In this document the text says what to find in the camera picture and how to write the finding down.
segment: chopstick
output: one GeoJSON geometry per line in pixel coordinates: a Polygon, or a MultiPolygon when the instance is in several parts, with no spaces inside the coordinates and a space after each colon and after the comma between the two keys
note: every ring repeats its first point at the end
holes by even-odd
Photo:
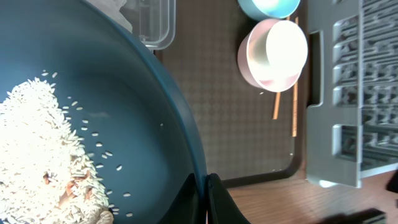
{"type": "MultiPolygon", "coordinates": [[[[299,17],[296,17],[295,22],[299,25],[299,17]]],[[[299,90],[299,81],[294,83],[293,87],[293,125],[292,125],[292,136],[297,136],[297,95],[299,90]]]]}
{"type": "Polygon", "coordinates": [[[276,93],[275,96],[275,105],[274,105],[274,115],[272,119],[278,119],[278,113],[279,113],[279,102],[280,102],[280,92],[276,93]]]}

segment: bowl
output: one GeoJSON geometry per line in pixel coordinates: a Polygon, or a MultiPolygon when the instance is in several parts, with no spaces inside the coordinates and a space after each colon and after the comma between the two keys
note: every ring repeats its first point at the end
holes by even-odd
{"type": "Polygon", "coordinates": [[[300,4],[300,0],[238,0],[239,5],[250,18],[263,19],[285,18],[290,16],[300,4]]]}
{"type": "Polygon", "coordinates": [[[297,24],[266,19],[243,40],[238,67],[250,85],[280,92],[297,82],[307,56],[307,40],[297,24]]]}

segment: pink bowl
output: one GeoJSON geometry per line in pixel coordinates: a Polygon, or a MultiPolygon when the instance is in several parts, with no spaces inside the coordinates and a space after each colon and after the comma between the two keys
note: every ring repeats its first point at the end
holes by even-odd
{"type": "MultiPolygon", "coordinates": [[[[264,41],[264,37],[267,38],[267,34],[272,29],[272,27],[280,21],[281,20],[278,19],[266,19],[258,23],[253,28],[251,33],[243,40],[238,50],[238,67],[244,79],[254,87],[263,88],[265,90],[273,92],[285,91],[292,87],[299,79],[302,69],[301,67],[300,70],[295,70],[296,72],[290,75],[283,76],[277,73],[269,74],[272,70],[260,70],[258,66],[255,66],[255,63],[259,63],[258,60],[256,61],[256,55],[254,53],[256,43],[258,43],[259,41],[264,41]],[[266,74],[267,78],[264,78],[264,76],[262,76],[261,74],[264,74],[266,72],[269,73],[266,74]]],[[[304,52],[304,54],[301,54],[301,57],[305,56],[305,58],[307,58],[307,54],[308,52],[304,52]]]]}

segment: wooden floor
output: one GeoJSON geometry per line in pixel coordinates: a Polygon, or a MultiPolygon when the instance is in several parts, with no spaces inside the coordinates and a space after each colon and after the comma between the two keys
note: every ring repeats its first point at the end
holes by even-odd
{"type": "Polygon", "coordinates": [[[388,223],[398,223],[398,194],[385,186],[394,173],[363,180],[363,188],[336,186],[323,189],[305,180],[301,168],[293,177],[265,184],[230,189],[236,205],[253,224],[320,223],[339,213],[377,208],[387,213],[388,223]]]}

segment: rice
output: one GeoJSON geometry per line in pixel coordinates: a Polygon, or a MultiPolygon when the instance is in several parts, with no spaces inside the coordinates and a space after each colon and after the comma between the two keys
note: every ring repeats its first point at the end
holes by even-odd
{"type": "Polygon", "coordinates": [[[105,186],[54,91],[36,77],[0,103],[0,220],[112,223],[105,186]]]}

